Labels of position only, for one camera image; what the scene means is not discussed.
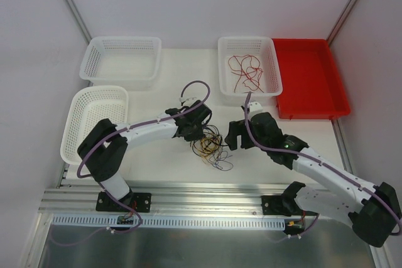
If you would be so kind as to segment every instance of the red wire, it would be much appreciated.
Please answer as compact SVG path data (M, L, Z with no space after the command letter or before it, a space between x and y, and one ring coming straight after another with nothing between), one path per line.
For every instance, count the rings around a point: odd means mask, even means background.
M134 200L134 204L133 204L133 210L136 210L137 207L137 201ZM133 216L134 212L130 212L130 216L128 216L129 218L131 218Z
M304 219L305 219L305 217L306 217L306 212L303 210L303 216L302 216L302 218L301 218L300 220L296 221L295 223L298 223L298 222L300 222L300 221L303 221L303 224L304 224Z
M239 64L239 66L240 66L239 70L233 69L233 67L231 65L231 59L233 59L233 58L235 58L236 61L237 61L237 64ZM249 66L246 67L246 69L244 69L243 62L244 62L245 59L248 59L248 58L250 59ZM258 66L257 67L253 66L253 59L256 59L258 61ZM239 76L239 79L237 80L236 85L234 87L234 92L236 92L236 88L239 85L239 82L240 82L241 78L246 77L246 79L242 82L242 84L245 87L250 89L250 91L260 90L262 93L264 93L263 90L260 87L260 79L261 79L261 76L263 74L263 70L260 68L261 62L258 60L258 58L256 58L255 56L252 56L252 55L231 56L228 59L227 64L229 65L229 68L232 70L231 72L234 75Z

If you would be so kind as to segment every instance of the white table surface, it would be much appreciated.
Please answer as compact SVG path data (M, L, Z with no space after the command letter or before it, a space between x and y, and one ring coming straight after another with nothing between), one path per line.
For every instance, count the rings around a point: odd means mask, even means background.
M207 105L212 109L210 124L219 128L225 137L230 121L244 118L240 107L224 105L219 90L217 50L164 49L161 69L155 86L146 92L129 92L128 122L155 119L166 109L180 107L178 98L182 88L192 80L203 80L210 85ZM192 85L185 96L203 99L206 89ZM323 157L338 166L342 160L330 121L286 121L278 119L276 101L264 107L277 119L284 134L292 134L306 141ZM234 168L223 172L206 165L194 155L189 143L174 138L151 142L128 151L121 165L121 173L133 181L172 181L183 183L230 184L288 184L293 181L315 183L310 178L275 164L266 153L257 148L238 149L229 158ZM71 166L67 179L77 179L77 167Z

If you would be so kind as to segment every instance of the metal frame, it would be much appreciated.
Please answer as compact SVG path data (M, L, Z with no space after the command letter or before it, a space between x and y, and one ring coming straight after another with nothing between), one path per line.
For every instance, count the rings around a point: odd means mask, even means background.
M87 43L91 35L73 0L64 0L70 9L79 30ZM350 16L358 0L348 0L344 10L332 28L327 42L331 45L340 29ZM345 169L353 172L347 153L342 126L339 121L332 123L340 155ZM64 166L58 188L47 189L39 208L35 236L25 267L37 267L41 251L49 231L53 213L96 213L95 203L100 188L93 180L66 180L68 165ZM193 216L193 217L263 217L261 195L278 195L287 185L225 185L212 183L141 183L129 182L133 191L153 194L150 215ZM393 267L386 245L381 249L371 248L377 267Z
M77 6L74 3L74 0L64 0L67 7L69 8L72 16L74 17L75 23L77 24L78 29L82 33L82 36L86 40L87 44L91 41L92 37L89 33L89 30L87 26L85 25L84 20L81 17L81 14L79 10L77 9Z
M338 17L338 20L335 22L334 27L332 28L330 34L328 35L327 42L329 46L331 46L332 42L334 42L336 36L338 35L340 29L343 27L345 24L347 18L353 11L355 5L357 4L358 0L348 0L345 8L341 12L340 16Z

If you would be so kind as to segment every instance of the black mounting bracket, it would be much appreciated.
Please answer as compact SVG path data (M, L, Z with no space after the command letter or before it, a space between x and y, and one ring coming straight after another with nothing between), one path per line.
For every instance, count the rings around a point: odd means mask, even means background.
M149 213L151 210L151 197L152 194L150 193L134 192L131 195L128 207L135 209L138 213ZM95 210L97 212L128 212L126 208L121 207L110 199L104 191L98 194Z
M282 204L283 197L281 195L270 195L270 196L261 196L261 207L263 209L264 216L278 216L284 215L287 217L290 216L302 216L303 210L298 206L294 207L290 213L284 213L282 211L277 210L277 205ZM305 212L306 216L317 216L315 212Z

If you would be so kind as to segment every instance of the white wall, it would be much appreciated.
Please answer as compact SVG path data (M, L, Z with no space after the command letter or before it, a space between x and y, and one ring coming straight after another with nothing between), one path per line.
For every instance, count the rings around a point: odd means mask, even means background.
M353 164L402 202L402 0L360 0L332 51L352 106L341 121ZM402 237L388 246L402 267Z
M86 44L62 0L1 0L0 267L19 267L60 141Z
M145 35L216 48L227 35L327 38L347 0L74 0L92 36Z

